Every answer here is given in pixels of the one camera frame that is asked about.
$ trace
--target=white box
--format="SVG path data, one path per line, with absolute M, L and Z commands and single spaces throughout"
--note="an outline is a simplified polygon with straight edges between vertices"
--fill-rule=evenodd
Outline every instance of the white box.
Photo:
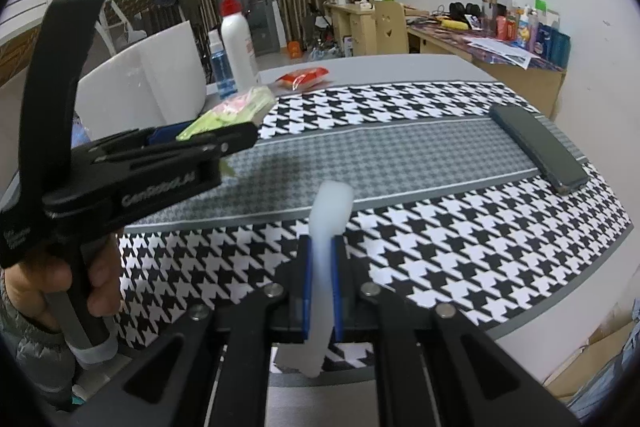
M 344 56 L 353 57 L 353 37 L 344 38 Z

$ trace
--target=blue bottle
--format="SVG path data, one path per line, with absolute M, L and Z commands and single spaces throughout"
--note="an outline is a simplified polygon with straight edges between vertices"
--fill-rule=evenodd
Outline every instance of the blue bottle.
M 231 73 L 229 60 L 226 58 L 225 47 L 220 41 L 217 30 L 209 32 L 209 51 L 211 52 L 211 69 L 213 78 L 218 86 L 220 100 L 225 100 L 238 92 L 238 87 Z

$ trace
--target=chair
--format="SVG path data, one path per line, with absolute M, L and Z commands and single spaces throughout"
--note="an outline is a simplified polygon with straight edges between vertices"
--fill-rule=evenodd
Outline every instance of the chair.
M 206 79 L 190 23 L 136 42 L 78 83 L 76 113 L 92 140 L 193 120 Z
M 374 4 L 378 55 L 409 53 L 404 7 L 393 1 L 378 1 Z

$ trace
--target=metal screw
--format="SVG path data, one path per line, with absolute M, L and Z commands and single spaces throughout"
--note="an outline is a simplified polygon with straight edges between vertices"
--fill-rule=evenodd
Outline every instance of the metal screw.
M 209 316 L 210 312 L 211 310 L 209 309 L 209 307 L 204 304 L 196 304 L 195 306 L 189 308 L 189 316 L 191 317 L 191 320 L 194 321 L 201 321 L 206 319 Z
M 380 286 L 374 282 L 366 282 L 360 286 L 360 291 L 367 297 L 375 297 L 380 293 Z
M 453 304 L 440 303 L 436 306 L 436 313 L 441 319 L 450 319 L 456 314 L 456 308 Z
M 268 296 L 270 299 L 274 299 L 276 297 L 280 297 L 284 292 L 284 288 L 282 285 L 272 282 L 264 287 L 264 294 Z

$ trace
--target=human hand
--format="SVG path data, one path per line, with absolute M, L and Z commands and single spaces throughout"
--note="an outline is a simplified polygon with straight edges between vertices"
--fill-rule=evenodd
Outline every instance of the human hand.
M 120 252 L 112 235 L 89 267 L 93 290 L 87 307 L 95 317 L 116 314 L 120 308 L 120 272 Z M 4 284 L 11 304 L 22 315 L 51 331 L 60 331 L 44 294 L 71 286 L 71 268 L 65 261 L 44 248 L 35 248 L 24 261 L 4 271 Z

